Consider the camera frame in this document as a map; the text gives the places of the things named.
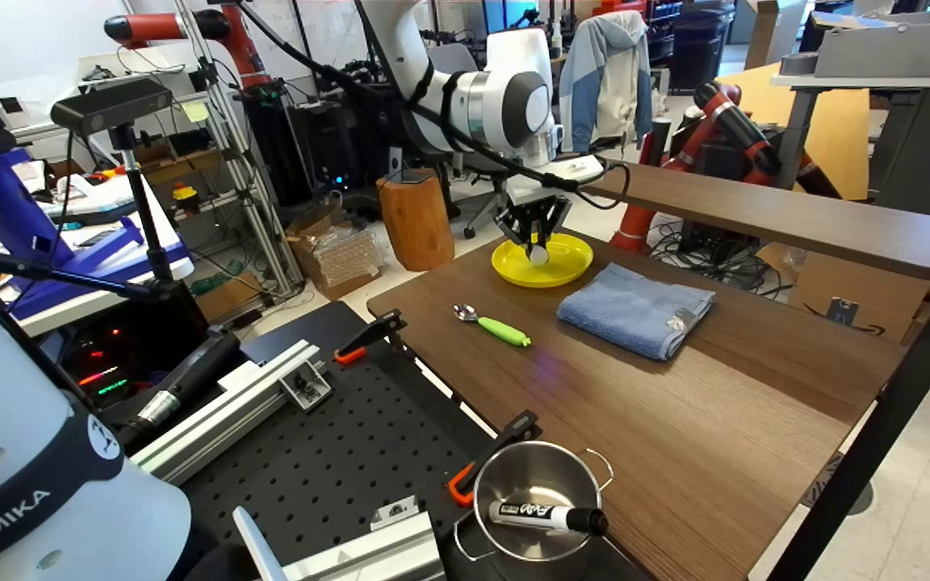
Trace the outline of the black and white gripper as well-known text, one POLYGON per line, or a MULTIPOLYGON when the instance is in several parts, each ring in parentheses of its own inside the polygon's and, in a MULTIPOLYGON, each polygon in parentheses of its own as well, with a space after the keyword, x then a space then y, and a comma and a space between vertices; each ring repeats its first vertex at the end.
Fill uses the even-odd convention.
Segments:
POLYGON ((504 201, 495 211, 495 222, 515 246, 522 248, 522 255, 531 255, 531 239, 535 239, 535 248, 550 255, 557 228, 573 208, 570 195, 560 186, 544 186, 534 177, 508 177, 501 191, 504 201))

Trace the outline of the white Franka robot base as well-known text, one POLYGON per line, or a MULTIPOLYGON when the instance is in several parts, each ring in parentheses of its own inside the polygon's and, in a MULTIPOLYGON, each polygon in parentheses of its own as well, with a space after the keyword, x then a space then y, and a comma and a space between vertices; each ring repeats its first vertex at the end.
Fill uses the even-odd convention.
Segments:
POLYGON ((190 500, 0 326, 0 581, 168 581, 186 541, 190 500))

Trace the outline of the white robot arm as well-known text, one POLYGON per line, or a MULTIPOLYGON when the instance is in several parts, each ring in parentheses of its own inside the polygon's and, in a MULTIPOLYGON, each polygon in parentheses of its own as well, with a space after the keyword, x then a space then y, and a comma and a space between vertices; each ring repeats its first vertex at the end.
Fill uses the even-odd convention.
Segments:
POLYGON ((550 262, 584 181, 606 172, 599 155, 562 155, 552 110, 552 58, 544 28, 508 28, 488 39, 488 63, 438 70, 418 24, 420 0, 354 0, 408 113, 432 152, 476 152, 504 172, 508 201, 495 218, 534 264, 550 262))

